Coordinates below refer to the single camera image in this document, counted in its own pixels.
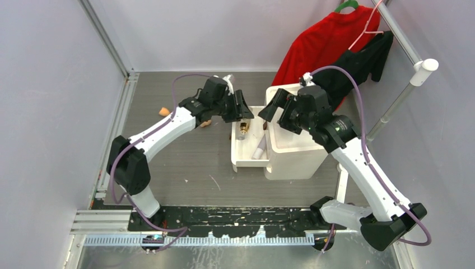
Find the white drawer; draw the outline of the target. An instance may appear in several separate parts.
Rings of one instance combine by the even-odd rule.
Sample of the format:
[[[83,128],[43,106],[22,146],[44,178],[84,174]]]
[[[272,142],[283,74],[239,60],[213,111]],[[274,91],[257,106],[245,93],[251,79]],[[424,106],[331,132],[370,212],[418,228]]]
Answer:
[[[254,119],[250,120],[249,132],[245,140],[239,141],[239,123],[233,122],[231,127],[231,163],[234,172],[238,172],[239,168],[265,168],[269,163],[267,150],[259,160],[252,160],[252,154],[256,149],[259,141],[265,135],[263,124],[264,120],[258,117],[258,113],[264,106],[250,106],[254,114]]]

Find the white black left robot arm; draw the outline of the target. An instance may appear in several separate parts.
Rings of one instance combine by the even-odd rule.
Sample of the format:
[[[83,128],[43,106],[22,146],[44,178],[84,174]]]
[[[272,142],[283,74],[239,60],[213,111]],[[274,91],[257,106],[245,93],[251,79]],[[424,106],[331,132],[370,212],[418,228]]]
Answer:
[[[181,135],[219,116],[226,123],[253,119],[243,92],[233,86],[232,74],[208,76],[204,86],[191,97],[178,103],[170,115],[145,131],[125,138],[113,139],[106,172],[110,181],[118,184],[143,214],[141,223],[149,231],[157,231],[164,222],[158,212],[159,201],[151,188],[149,162]]]

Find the orange makeup sponge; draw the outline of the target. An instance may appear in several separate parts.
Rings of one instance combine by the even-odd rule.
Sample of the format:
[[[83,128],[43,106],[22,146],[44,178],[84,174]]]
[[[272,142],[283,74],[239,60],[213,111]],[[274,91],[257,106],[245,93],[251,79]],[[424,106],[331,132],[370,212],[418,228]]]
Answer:
[[[159,115],[162,117],[167,117],[171,114],[170,110],[166,107],[162,107],[159,111]]]

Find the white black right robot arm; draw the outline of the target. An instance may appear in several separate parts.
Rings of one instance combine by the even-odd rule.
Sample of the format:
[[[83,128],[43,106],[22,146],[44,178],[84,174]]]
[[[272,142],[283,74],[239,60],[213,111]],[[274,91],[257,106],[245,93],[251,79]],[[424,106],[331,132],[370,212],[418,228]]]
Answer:
[[[347,116],[333,114],[319,86],[302,87],[296,94],[280,88],[258,115],[270,122],[279,108],[283,111],[277,124],[297,135],[307,131],[346,169],[369,203],[358,207],[325,196],[310,206],[313,227],[325,230],[334,224],[359,231],[371,247],[384,251],[427,215],[423,204],[410,202],[390,183],[358,128]]]

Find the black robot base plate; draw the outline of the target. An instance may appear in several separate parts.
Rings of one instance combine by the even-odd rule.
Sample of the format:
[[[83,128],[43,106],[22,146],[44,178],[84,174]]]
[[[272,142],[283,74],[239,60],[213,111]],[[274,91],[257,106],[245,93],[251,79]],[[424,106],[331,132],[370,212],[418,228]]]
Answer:
[[[254,237],[260,228],[267,238],[304,237],[307,231],[329,230],[317,212],[303,207],[196,207],[162,206],[149,221],[179,234],[186,227],[186,236],[204,238]]]

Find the white purple tube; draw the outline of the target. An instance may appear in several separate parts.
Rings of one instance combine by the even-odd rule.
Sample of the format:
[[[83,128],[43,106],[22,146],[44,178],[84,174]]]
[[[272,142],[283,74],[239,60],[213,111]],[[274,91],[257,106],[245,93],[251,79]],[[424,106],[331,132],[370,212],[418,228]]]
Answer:
[[[252,154],[252,160],[259,160],[263,156],[265,150],[267,147],[267,141],[266,141],[266,136],[264,135],[261,140],[259,141],[256,149],[254,150]]]

